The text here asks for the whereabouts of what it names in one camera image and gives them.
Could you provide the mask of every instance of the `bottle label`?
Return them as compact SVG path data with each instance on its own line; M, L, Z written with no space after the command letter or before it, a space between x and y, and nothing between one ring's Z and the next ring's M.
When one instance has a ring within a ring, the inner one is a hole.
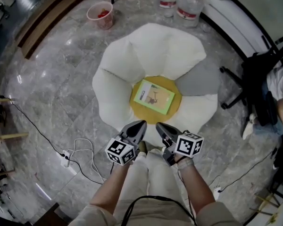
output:
M174 2L164 2L164 1L160 1L159 6L161 8L174 8L176 5L176 1Z
M187 20L194 20L196 18L196 14L187 13L183 11L181 8L178 8L176 12L180 17L187 19Z

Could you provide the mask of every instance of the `cable cord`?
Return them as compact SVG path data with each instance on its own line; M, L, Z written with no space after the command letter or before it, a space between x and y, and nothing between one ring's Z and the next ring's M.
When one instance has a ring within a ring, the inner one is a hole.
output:
M273 151L271 151L269 154L267 154L267 156L265 156L262 160L258 161L257 163L255 163L247 172L245 172L241 177L239 177L238 179L234 180L232 183L230 183L229 185L227 185L224 189L219 190L219 193L222 193L227 187L233 185L235 182L239 181L241 178L243 178L246 174L248 174L254 167L256 167L258 164L260 164L261 162L263 162Z
M81 169L81 166L80 166L80 164L79 164L77 161L70 160L67 156L66 156L65 158L66 158L67 160L69 160L69 161L75 162L75 163L79 166L80 171L81 171L82 175L83 175L85 178L87 178L88 180L90 180L90 181L92 181L92 182L94 182L94 183L97 183L97 184L103 185L102 183L99 183L99 182L93 181L93 180L91 180L89 177L87 177L87 176L83 173L83 171L82 171L82 169Z
M132 211L133 211L133 208L134 208L135 203L136 203L138 200L142 199L142 198L152 198L152 199L156 199L156 200L160 200L160 201L164 201L164 202L175 202L175 203L176 203L179 207L181 207L182 210L193 220L194 224L197 225L197 224L196 224L196 221L195 221L195 219L194 219L194 217L193 217L193 216L188 212L188 210L187 210L181 203L179 203L178 201L175 201L175 200L170 199L170 198L162 197L162 196L150 196L150 195L148 195L148 196L141 196L141 197L135 199L135 200L130 204L130 206L128 207L128 209L127 209L127 211L126 211L126 213L125 213L125 216L124 216L124 219L123 219L123 222L122 222L121 226L126 226L126 225L127 225L128 221L129 221L129 217L130 217L130 215L131 215L131 213L132 213Z
M88 142L91 144L91 149L76 150L76 149L75 149L75 147L76 147L76 144L75 144L75 143L76 143L77 140L88 141ZM101 176L101 174L100 174L98 168L96 167L96 165L95 165L95 163L94 163L94 150L93 150L93 143L92 143L91 140L86 139L86 138L77 138L77 139L75 139L75 142L74 142L74 149L73 149L73 150L72 150L72 149L67 149L66 151L72 151L71 155L69 156L69 159L70 159L70 160L71 160L71 157L74 155L75 152L91 151L91 153L92 153L92 157L91 157L91 169L92 169L93 171L95 171L95 172L99 175L99 177L100 177L100 179L102 180L102 182L104 182L104 180L106 180L106 178L103 178L103 177Z
M3 95L0 95L0 98L1 98L1 99L9 99L10 102L11 102L11 104L12 104L19 112L21 112L21 113L29 120L29 122L37 129L37 131L40 133L40 135L43 136L43 137L49 142L49 144L52 146L53 150L55 150L61 157L65 157L67 160L72 161L72 162L75 162L75 163L79 166L80 171L81 171L81 173L83 174L84 177L86 177L88 180L90 180L90 181L92 181L92 182L94 182L94 183L97 183L97 184L102 185L102 183L93 181L93 180L91 180L90 178L88 178L88 177L83 173L83 171L82 171L82 169L81 169L81 166L80 166L80 164L79 164L78 162L69 159L69 158L68 158L67 156L65 156L63 153L60 153L60 152L54 147L54 145L51 143L51 141L50 141L42 132L40 132L40 130L38 129L38 127L29 119L29 117L28 117L17 105L15 105L15 104L13 103L13 101L12 101L10 98L5 97L5 96L3 96Z

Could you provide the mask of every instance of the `shoe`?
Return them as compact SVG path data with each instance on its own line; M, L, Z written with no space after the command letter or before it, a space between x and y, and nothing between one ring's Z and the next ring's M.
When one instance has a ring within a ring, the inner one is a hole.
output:
M249 135L253 133L253 126L254 124L252 122L247 122L246 127L244 129L244 132L242 134L242 139L245 140Z
M148 153L147 146L146 146L146 144L145 144L144 141L141 141L141 142L138 144L138 149L139 149L140 152L143 152L143 153L145 153L145 154Z
M278 167L276 167L276 166L273 164L273 169L274 169L274 170L277 170L277 169L278 169Z
M250 114L250 122L254 123L254 120L256 119L256 115L254 113Z

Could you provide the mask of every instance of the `plastic cup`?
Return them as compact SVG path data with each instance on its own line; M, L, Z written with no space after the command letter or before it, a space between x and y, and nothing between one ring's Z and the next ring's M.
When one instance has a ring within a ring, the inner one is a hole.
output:
M98 17L98 15L103 11L103 9L109 11L104 17ZM87 18L102 29L106 30L113 25L113 5L110 2L102 1L94 4L87 12Z

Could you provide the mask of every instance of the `chair wheel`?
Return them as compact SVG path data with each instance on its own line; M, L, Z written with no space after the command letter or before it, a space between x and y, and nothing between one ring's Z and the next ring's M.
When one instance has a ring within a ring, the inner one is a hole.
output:
M226 104L226 103L222 103L222 104L221 104L221 108L224 109L224 110L226 110L226 109L227 109L227 104Z

